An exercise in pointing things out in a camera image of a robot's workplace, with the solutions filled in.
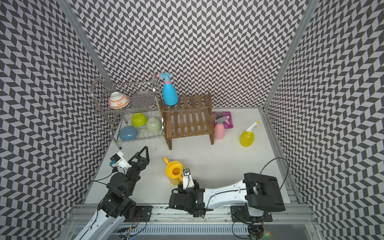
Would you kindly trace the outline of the yellow watering can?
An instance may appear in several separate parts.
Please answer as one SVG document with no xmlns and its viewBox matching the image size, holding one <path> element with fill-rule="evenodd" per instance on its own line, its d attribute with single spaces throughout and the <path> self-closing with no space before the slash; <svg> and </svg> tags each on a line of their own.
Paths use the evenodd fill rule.
<svg viewBox="0 0 384 240">
<path fill-rule="evenodd" d="M 177 186 L 179 183 L 183 182 L 183 165 L 178 161 L 169 161 L 167 158 L 164 158 L 166 164 L 165 173 L 169 178 L 171 184 Z"/>
</svg>

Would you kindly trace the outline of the blue spray bottle pink cap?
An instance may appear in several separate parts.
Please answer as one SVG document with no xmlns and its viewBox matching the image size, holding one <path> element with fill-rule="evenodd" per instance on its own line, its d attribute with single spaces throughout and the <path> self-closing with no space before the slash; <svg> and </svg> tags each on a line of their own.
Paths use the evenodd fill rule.
<svg viewBox="0 0 384 240">
<path fill-rule="evenodd" d="M 165 104 L 168 106 L 175 106 L 179 99 L 177 91 L 174 85 L 171 83 L 170 77 L 172 74 L 169 73 L 161 73 L 157 74 L 157 77 L 164 80 L 164 88 L 163 88 L 163 99 Z"/>
</svg>

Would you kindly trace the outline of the yellow spray bottle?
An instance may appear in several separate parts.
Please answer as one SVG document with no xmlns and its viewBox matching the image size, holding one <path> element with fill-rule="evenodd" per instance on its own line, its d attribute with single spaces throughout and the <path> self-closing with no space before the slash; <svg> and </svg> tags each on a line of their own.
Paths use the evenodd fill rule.
<svg viewBox="0 0 384 240">
<path fill-rule="evenodd" d="M 253 129 L 255 129 L 259 123 L 259 121 L 256 121 L 246 131 L 242 133 L 240 137 L 240 144 L 243 147 L 250 147 L 253 144 L 255 139 Z"/>
</svg>

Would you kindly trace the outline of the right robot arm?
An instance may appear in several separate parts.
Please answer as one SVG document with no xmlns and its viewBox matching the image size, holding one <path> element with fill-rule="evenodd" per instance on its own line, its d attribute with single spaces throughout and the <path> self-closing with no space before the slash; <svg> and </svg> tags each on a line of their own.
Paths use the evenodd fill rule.
<svg viewBox="0 0 384 240">
<path fill-rule="evenodd" d="M 140 204 L 167 204 L 194 217 L 230 205 L 244 206 L 256 218 L 283 212 L 277 162 L 261 151 L 231 147 L 156 150 L 134 198 Z"/>
</svg>

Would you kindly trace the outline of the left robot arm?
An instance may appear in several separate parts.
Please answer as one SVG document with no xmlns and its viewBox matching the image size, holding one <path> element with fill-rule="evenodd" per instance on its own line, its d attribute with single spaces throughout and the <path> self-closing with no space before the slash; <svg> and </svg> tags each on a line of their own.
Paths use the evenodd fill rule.
<svg viewBox="0 0 384 240">
<path fill-rule="evenodd" d="M 77 235 L 77 240 L 106 240 L 126 219 L 135 218 L 137 204 L 130 196 L 141 178 L 140 173 L 150 163 L 148 147 L 143 147 L 129 160 L 124 158 L 122 152 L 114 154 L 110 160 L 112 168 L 120 168 L 123 172 L 111 177 L 106 195 L 98 204 L 95 214 Z"/>
</svg>

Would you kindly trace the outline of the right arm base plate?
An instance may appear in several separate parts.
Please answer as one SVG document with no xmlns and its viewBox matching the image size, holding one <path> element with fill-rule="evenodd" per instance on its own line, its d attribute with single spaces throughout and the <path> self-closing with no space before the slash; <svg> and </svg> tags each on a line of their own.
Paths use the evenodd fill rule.
<svg viewBox="0 0 384 240">
<path fill-rule="evenodd" d="M 242 222 L 245 224 L 270 223 L 273 221 L 272 214 L 269 212 L 259 211 L 251 208 L 251 212 L 247 205 L 230 206 L 231 218 L 233 222 Z"/>
</svg>

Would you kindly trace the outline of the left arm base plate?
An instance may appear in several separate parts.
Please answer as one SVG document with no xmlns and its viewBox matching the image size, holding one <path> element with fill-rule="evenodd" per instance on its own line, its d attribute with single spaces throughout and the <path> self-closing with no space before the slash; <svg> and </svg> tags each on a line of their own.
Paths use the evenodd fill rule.
<svg viewBox="0 0 384 240">
<path fill-rule="evenodd" d="M 136 205 L 133 209 L 128 210 L 125 222 L 149 222 L 152 216 L 153 206 L 151 205 Z"/>
</svg>

